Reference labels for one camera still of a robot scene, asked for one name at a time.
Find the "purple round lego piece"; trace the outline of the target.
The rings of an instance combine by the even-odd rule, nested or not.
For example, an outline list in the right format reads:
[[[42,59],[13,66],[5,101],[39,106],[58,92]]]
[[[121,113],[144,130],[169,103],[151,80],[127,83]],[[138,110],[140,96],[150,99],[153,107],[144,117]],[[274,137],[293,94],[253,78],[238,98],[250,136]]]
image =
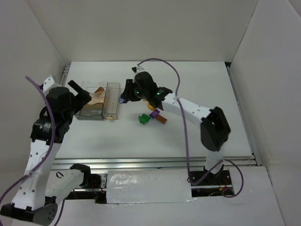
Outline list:
[[[120,98],[120,99],[119,99],[119,103],[120,103],[120,104],[126,104],[126,103],[127,103],[127,101],[126,101],[126,100],[124,100],[124,99],[122,99],[122,98]]]

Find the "purple lego brick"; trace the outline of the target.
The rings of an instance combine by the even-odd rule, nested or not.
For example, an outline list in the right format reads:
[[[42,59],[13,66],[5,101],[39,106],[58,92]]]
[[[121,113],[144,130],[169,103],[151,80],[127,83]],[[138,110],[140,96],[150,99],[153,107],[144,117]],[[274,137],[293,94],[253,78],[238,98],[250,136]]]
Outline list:
[[[160,114],[160,111],[158,109],[155,109],[154,111],[152,111],[149,116],[152,118],[152,119],[155,119],[158,115]]]

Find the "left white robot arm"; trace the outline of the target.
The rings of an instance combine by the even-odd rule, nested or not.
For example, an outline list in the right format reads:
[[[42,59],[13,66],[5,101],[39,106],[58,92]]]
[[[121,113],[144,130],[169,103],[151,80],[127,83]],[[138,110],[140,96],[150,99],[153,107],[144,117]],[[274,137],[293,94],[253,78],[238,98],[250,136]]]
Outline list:
[[[45,85],[41,87],[29,77],[26,79],[38,90],[45,107],[32,126],[30,156],[24,175],[4,192],[1,199],[14,187],[18,187],[18,191],[10,203],[1,207],[0,214],[48,226],[54,219],[60,219],[70,192],[78,186],[88,185],[91,179],[90,167],[76,163],[61,181],[47,188],[53,162],[73,117],[91,100],[91,96],[73,80],[68,84],[77,92],[76,95],[67,87],[46,89]]]

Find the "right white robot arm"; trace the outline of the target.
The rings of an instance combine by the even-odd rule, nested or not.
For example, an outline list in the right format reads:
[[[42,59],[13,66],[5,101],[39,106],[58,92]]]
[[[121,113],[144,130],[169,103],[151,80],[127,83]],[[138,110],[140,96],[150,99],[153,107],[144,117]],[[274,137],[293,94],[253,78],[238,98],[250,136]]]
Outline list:
[[[132,68],[134,78],[127,79],[120,103],[145,100],[155,109],[181,116],[183,122],[191,122],[200,129],[201,144],[207,149],[205,172],[211,178],[217,178],[223,170],[222,146],[231,132],[229,123],[221,108],[213,109],[200,106],[179,98],[175,92],[158,87],[152,76],[138,67]]]

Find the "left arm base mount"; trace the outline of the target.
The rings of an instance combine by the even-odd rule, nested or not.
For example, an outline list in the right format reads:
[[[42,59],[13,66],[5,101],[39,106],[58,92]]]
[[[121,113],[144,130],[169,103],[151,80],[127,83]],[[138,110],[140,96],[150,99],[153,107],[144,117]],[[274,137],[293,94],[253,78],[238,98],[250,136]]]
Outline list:
[[[84,173],[83,182],[73,189],[66,197],[67,200],[93,200],[97,204],[106,204],[107,174],[95,174],[91,168],[83,164],[73,164],[71,170]]]

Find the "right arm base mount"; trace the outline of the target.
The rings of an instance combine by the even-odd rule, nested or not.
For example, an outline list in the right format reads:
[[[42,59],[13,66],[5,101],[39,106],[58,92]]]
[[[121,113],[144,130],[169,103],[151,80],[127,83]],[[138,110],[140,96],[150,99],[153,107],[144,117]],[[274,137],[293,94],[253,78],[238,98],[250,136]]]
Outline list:
[[[187,181],[191,185],[192,197],[222,196],[223,192],[225,196],[234,195],[230,171],[228,169],[223,169],[217,175],[210,173],[197,185],[192,185],[189,178],[187,178]]]

